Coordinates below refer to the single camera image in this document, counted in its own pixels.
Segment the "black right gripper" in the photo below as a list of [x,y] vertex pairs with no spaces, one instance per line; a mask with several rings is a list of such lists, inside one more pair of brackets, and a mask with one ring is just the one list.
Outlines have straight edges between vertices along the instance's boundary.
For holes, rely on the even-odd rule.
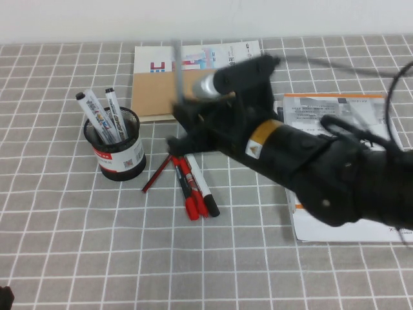
[[174,103],[182,138],[166,139],[172,156],[219,151],[231,158],[275,158],[277,113],[271,93],[241,93],[221,99]]

